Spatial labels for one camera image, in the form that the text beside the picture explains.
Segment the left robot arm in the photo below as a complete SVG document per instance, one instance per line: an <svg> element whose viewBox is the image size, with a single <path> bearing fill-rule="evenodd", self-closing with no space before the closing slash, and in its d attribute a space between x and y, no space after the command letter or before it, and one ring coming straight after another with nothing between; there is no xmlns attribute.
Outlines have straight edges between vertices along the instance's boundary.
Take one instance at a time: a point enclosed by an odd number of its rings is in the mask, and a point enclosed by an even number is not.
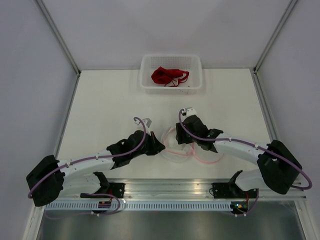
<svg viewBox="0 0 320 240"><path fill-rule="evenodd" d="M56 159L47 155L26 176L27 197L36 207L72 195L104 198L110 192L105 171L124 167L142 155L155 156L165 148L153 131L136 130L92 156Z"/></svg>

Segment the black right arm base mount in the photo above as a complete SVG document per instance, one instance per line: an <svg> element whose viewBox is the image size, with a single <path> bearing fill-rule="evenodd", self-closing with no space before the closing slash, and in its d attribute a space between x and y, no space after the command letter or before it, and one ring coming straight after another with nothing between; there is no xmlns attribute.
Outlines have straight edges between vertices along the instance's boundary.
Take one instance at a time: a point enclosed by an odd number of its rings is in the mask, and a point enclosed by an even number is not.
<svg viewBox="0 0 320 240"><path fill-rule="evenodd" d="M244 191L237 185L227 182L212 183L212 191L215 199L255 199L258 195L257 189Z"/></svg>

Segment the red bra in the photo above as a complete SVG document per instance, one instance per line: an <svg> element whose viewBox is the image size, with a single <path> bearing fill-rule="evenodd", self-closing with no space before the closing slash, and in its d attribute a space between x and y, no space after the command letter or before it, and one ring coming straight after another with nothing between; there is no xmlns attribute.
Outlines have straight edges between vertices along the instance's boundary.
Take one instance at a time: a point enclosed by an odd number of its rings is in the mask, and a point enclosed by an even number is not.
<svg viewBox="0 0 320 240"><path fill-rule="evenodd" d="M151 79L155 84L164 85L165 87L178 87L185 83L189 78L188 71L180 69L166 69L159 67L151 75Z"/></svg>

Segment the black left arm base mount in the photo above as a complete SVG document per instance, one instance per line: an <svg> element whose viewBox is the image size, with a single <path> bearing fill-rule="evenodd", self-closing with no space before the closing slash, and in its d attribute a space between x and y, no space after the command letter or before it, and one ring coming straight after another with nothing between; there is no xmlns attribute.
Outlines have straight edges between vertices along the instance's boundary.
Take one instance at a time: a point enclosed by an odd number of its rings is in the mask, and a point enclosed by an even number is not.
<svg viewBox="0 0 320 240"><path fill-rule="evenodd" d="M109 188L100 187L94 193L81 193L80 198L82 199L113 199L118 198L122 199L125 193L125 186L126 184L123 182L111 182L109 184Z"/></svg>

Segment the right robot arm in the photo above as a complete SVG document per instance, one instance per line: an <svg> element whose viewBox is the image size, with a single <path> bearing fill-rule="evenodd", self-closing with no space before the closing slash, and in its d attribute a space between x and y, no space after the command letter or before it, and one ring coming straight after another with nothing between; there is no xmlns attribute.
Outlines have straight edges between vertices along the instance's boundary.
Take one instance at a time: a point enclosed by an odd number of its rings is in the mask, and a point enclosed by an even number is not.
<svg viewBox="0 0 320 240"><path fill-rule="evenodd" d="M251 171L238 170L230 178L228 192L235 198L264 187L285 195L302 170L301 164L281 141L258 145L235 140L222 130L207 128L196 115L186 117L175 127L179 145L194 143L204 151L234 156L258 167Z"/></svg>

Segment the white mesh laundry bag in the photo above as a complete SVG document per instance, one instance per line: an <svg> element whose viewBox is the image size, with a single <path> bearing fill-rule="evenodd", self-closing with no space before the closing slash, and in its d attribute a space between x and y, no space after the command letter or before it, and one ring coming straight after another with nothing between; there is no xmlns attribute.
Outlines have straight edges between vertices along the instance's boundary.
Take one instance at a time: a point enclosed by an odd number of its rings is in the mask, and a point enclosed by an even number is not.
<svg viewBox="0 0 320 240"><path fill-rule="evenodd" d="M176 127L171 126L168 128L162 134L160 142L165 145L165 150L161 152L162 156L171 162L183 163L193 158L202 164L213 165L220 162L225 156L223 153L214 153L213 157L207 157L201 153L200 148L195 143L178 144L178 149L170 149L164 143L164 139L169 132L177 133Z"/></svg>

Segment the white padded bra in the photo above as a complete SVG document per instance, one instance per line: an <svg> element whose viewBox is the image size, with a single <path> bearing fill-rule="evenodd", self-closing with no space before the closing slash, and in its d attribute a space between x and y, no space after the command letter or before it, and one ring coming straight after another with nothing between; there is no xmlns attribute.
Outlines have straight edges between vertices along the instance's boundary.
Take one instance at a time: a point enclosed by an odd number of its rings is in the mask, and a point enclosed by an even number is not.
<svg viewBox="0 0 320 240"><path fill-rule="evenodd" d="M169 132L166 137L164 138L164 143L169 149L175 149L177 150L179 145L176 140L176 133L175 132Z"/></svg>

